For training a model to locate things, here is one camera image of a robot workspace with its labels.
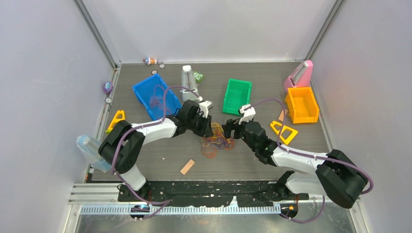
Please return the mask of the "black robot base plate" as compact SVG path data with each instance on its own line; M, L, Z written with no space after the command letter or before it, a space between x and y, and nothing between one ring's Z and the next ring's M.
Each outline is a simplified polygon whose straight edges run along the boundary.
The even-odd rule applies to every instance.
M272 181L148 181L137 194L146 201L170 207L266 207L275 201L308 200L309 195L288 193Z

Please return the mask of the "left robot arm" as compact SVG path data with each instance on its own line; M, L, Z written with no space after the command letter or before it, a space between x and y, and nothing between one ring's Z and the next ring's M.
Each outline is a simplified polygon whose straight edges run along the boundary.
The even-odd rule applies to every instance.
M136 165L142 146L164 138L173 138L191 131L199 137L211 137L213 103L204 100L197 103L187 100L175 114L144 124L130 124L126 120L117 123L98 148L98 154L120 177L130 185L130 194L138 201L149 195L147 179Z

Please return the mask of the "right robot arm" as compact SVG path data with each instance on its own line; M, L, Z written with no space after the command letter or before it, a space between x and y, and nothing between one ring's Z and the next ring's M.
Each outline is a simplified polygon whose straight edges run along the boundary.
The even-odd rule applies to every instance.
M291 148L271 140L255 121L230 119L223 132L227 138L243 140L262 163L290 168L276 183L283 199L300 193L322 195L350 209L361 194L373 188L371 177L340 150L314 153Z

